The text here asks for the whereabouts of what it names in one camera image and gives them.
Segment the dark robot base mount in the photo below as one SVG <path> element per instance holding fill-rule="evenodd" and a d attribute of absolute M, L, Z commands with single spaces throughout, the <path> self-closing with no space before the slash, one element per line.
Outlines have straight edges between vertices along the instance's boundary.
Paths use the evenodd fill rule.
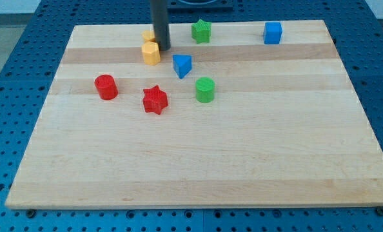
<path fill-rule="evenodd" d="M 234 0 L 168 0 L 167 9 L 174 10 L 232 10 Z"/>

